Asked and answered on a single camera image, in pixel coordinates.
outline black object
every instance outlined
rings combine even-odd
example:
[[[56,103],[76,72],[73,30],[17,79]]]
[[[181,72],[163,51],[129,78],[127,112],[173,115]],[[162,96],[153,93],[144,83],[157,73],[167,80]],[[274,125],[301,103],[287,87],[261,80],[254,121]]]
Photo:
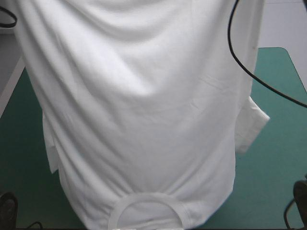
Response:
[[[233,8],[232,8],[232,11],[231,11],[231,14],[230,14],[230,18],[229,18],[229,23],[228,23],[228,30],[227,30],[227,39],[228,39],[228,45],[229,45],[229,50],[230,50],[230,53],[231,55],[233,56],[233,58],[236,60],[236,62],[238,63],[238,65],[249,75],[251,76],[253,79],[255,79],[257,82],[259,82],[261,85],[263,85],[264,87],[268,88],[269,90],[273,91],[274,93],[280,95],[281,97],[285,98],[285,99],[288,99],[289,101],[291,102],[294,102],[302,107],[305,107],[307,108],[307,104],[304,104],[302,102],[299,102],[297,101],[296,99],[292,98],[292,97],[289,97],[288,95],[285,95],[284,93],[282,92],[279,92],[277,89],[273,88],[272,86],[268,85],[267,83],[263,82],[262,80],[260,80],[257,76],[255,76],[254,74],[252,74],[241,62],[240,60],[237,58],[237,56],[235,55],[234,53],[234,50],[232,48],[232,44],[231,44],[231,36],[230,36],[230,31],[231,31],[231,24],[232,24],[232,18],[234,16],[234,13],[236,11],[236,7],[239,3],[239,0],[236,0]]]
[[[15,230],[18,201],[13,193],[0,193],[0,230]]]
[[[0,27],[2,28],[13,28],[17,24],[17,17],[15,14],[13,14],[11,11],[8,9],[0,6],[0,11],[7,13],[10,15],[15,21],[13,23],[0,23]]]
[[[304,223],[307,229],[307,181],[297,181],[293,187],[293,196]]]
[[[302,222],[304,224],[303,228],[300,230],[307,230],[307,180],[297,181],[293,186],[293,196],[294,198],[288,203],[284,210],[283,218],[284,222],[289,230],[293,230],[288,223],[287,213],[294,202],[298,208],[299,214],[301,216]]]

